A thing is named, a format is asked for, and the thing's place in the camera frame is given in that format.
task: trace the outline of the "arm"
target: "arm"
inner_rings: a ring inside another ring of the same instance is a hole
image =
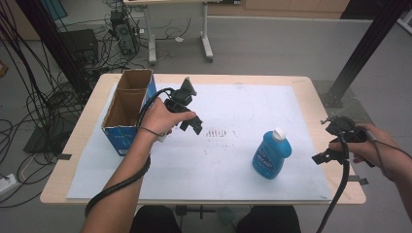
[[[362,127],[370,131],[378,142],[399,148],[388,133],[374,125],[366,124]],[[370,140],[364,143],[349,143],[348,148],[354,154],[355,163],[360,163],[366,159],[375,166],[380,167],[383,174],[395,183],[403,206],[412,221],[412,159],[402,151],[378,142],[375,142],[376,148]],[[340,144],[337,143],[329,144],[329,148],[341,150]]]
[[[196,113],[172,114],[156,99],[147,111],[142,126],[153,132],[168,132],[180,121],[194,118]],[[120,183],[140,171],[149,157],[157,136],[146,130],[139,130],[127,155],[106,183],[104,188]],[[82,232],[129,232],[136,210],[137,200],[142,185],[140,179],[121,190],[107,196],[91,209]]]

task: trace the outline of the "bottle label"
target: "bottle label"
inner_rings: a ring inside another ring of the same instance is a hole
[[[265,167],[266,169],[269,169],[269,171],[273,171],[273,164],[270,161],[269,157],[267,154],[264,152],[263,149],[260,149],[257,151],[257,160],[259,161],[259,165],[262,167]]]

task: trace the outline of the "black stand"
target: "black stand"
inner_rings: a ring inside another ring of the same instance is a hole
[[[357,77],[370,56],[375,52],[385,39],[397,19],[403,13],[409,0],[387,1],[383,10],[373,20],[360,43],[355,48],[345,67],[333,83],[328,93],[321,94],[321,99],[326,108],[341,108],[341,98]]]
[[[200,219],[203,219],[203,213],[215,213],[216,211],[213,210],[205,210],[203,206],[200,206],[200,209],[189,209],[188,206],[176,206],[176,215],[177,216],[185,216],[188,212],[198,212],[200,213]]]

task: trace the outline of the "desk leg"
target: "desk leg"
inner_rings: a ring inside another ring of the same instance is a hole
[[[405,30],[412,34],[412,27],[409,25],[409,22],[412,20],[412,10],[406,15],[404,19],[398,19],[397,23],[400,24]]]
[[[149,34],[149,64],[155,65],[156,63],[156,57],[155,57],[155,35],[152,32],[152,26],[150,23],[150,12],[149,12],[149,6],[144,6],[143,7],[143,14],[145,15],[145,20],[146,20],[146,27],[148,30]]]
[[[202,39],[206,57],[213,61],[212,48],[210,47],[209,38],[207,37],[207,3],[203,3],[203,31],[200,32],[200,38]]]

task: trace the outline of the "white bottle cap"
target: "white bottle cap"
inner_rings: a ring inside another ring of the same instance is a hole
[[[275,130],[273,130],[272,137],[277,141],[284,141],[286,139],[286,133],[281,128],[276,127]]]

